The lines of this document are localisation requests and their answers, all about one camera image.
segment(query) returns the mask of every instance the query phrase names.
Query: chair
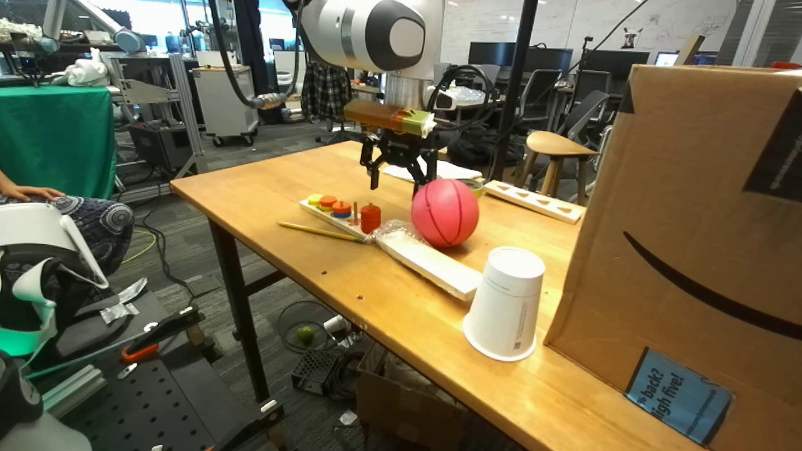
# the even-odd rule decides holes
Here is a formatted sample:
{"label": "chair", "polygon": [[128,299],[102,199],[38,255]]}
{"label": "chair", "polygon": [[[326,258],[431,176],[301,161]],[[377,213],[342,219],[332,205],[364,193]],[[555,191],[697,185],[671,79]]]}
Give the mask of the chair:
{"label": "chair", "polygon": [[609,70],[580,70],[580,72],[575,72],[573,106],[579,106],[593,91],[602,91],[602,94],[612,91],[612,72]]}
{"label": "chair", "polygon": [[589,125],[592,119],[598,115],[598,111],[606,106],[609,94],[593,91],[589,95],[580,99],[580,106],[575,106],[568,119],[564,121],[558,134],[552,130],[530,130],[527,136],[527,161],[523,161],[523,171],[519,176],[517,185],[528,185],[530,180],[530,171],[534,171],[534,161],[535,156],[547,156],[548,165],[547,165],[547,176],[542,180],[539,193],[544,195],[555,195],[555,185],[560,178],[560,163],[567,158],[575,158],[575,203],[583,203],[583,180],[585,180],[585,161],[592,156],[596,156],[592,148],[585,148],[585,139],[583,130]]}
{"label": "chair", "polygon": [[519,125],[547,128],[553,115],[553,82],[558,70],[534,70],[522,94]]}
{"label": "chair", "polygon": [[45,282],[52,264],[72,258],[79,260],[79,273],[68,267],[63,272],[94,288],[107,288],[104,273],[69,217],[47,203],[0,205],[0,352],[34,357],[58,337],[59,314],[47,299]]}
{"label": "chair", "polygon": [[[598,178],[598,171],[602,171],[602,165],[604,165],[604,153],[606,153],[609,139],[612,139],[612,125],[606,125],[606,128],[602,130],[602,136],[598,136],[598,148],[596,148],[596,158],[593,158],[593,173],[596,173],[596,178]],[[583,195],[592,195],[592,193],[593,193],[596,178],[583,185]]]}

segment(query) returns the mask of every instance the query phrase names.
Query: computer monitor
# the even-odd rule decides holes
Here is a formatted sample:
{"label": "computer monitor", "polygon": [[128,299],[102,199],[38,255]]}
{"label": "computer monitor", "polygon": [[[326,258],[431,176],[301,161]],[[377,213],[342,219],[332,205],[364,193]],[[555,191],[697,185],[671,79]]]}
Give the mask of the computer monitor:
{"label": "computer monitor", "polygon": [[678,60],[678,50],[658,50],[653,54],[653,66],[671,69]]}
{"label": "computer monitor", "polygon": [[628,70],[637,64],[649,64],[649,54],[639,50],[585,50],[580,56],[580,70],[606,70],[612,79],[612,94],[624,94]]}
{"label": "computer monitor", "polygon": [[142,35],[139,34],[139,41],[142,41],[144,47],[157,47],[157,35]]}
{"label": "computer monitor", "polygon": [[558,70],[558,75],[568,75],[570,56],[570,47],[528,47],[523,72]]}
{"label": "computer monitor", "polygon": [[718,60],[718,54],[713,50],[698,50],[692,60],[692,66],[713,66]]}
{"label": "computer monitor", "polygon": [[471,42],[468,66],[510,66],[517,42]]}
{"label": "computer monitor", "polygon": [[102,12],[104,12],[107,19],[113,19],[114,24],[119,24],[123,29],[133,31],[133,25],[131,25],[131,12],[128,12],[128,11],[104,11],[104,9],[102,9]]}
{"label": "computer monitor", "polygon": [[295,47],[302,54],[302,41],[283,39],[283,50],[295,50]]}
{"label": "computer monitor", "polygon": [[283,39],[267,39],[271,50],[283,50]]}
{"label": "computer monitor", "polygon": [[3,75],[14,75],[13,70],[10,70],[10,66],[8,66],[8,60],[4,60],[4,54],[0,54],[0,79]]}

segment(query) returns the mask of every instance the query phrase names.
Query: white container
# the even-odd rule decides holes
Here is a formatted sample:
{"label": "white container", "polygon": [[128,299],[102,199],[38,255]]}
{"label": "white container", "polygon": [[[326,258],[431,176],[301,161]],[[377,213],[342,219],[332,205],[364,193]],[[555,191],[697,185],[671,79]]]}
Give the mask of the white container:
{"label": "white container", "polygon": [[544,260],[523,248],[492,252],[464,320],[464,334],[479,353],[495,361],[530,357],[544,273]]}
{"label": "white container", "polygon": [[[242,139],[248,146],[256,139],[257,113],[242,106],[222,69],[195,69],[195,91],[203,111],[206,134],[221,146],[222,139]],[[233,79],[245,99],[253,99],[250,69],[236,66]]]}

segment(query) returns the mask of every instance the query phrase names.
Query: white paper cup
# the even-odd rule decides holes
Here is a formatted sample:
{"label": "white paper cup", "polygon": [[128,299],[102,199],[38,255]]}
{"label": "white paper cup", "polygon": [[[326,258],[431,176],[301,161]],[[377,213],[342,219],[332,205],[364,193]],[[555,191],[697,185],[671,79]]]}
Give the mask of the white paper cup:
{"label": "white paper cup", "polygon": [[523,248],[500,247],[488,254],[464,320],[464,334],[479,353],[495,361],[530,357],[544,273],[544,260]]}

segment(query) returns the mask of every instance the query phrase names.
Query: floor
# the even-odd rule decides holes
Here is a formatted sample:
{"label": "floor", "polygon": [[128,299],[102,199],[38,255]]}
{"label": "floor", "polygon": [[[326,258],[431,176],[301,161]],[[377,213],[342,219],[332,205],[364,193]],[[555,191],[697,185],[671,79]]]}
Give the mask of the floor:
{"label": "floor", "polygon": [[[253,146],[231,143],[226,148],[211,148],[206,163],[211,171],[240,165],[250,161],[275,158],[306,148],[315,148],[319,139],[331,139],[324,124],[272,124],[260,125]],[[242,402],[253,407],[253,391],[245,373],[242,353],[233,339],[233,324],[228,314],[226,290],[221,284],[218,260],[211,247],[211,230],[206,219],[188,203],[163,193],[147,200],[131,203],[137,219],[128,258],[113,277],[113,287],[123,288],[136,278],[147,278],[151,290],[168,310],[177,310],[186,303],[195,303],[206,320],[201,329],[216,343],[218,358],[212,369],[222,384]],[[240,252],[245,282],[271,273],[267,264]],[[361,448],[408,448],[404,442],[361,427],[341,427],[337,418],[350,402],[336,402],[331,397],[315,397],[295,391],[291,384],[292,369],[301,357],[287,352],[277,339],[283,314],[315,299],[291,282],[281,282],[267,290],[250,299],[256,331],[260,339],[260,357],[271,394],[283,403],[285,422],[281,423],[291,448],[299,451],[361,451]],[[494,427],[481,418],[471,418],[471,434],[464,448],[519,448]]]}

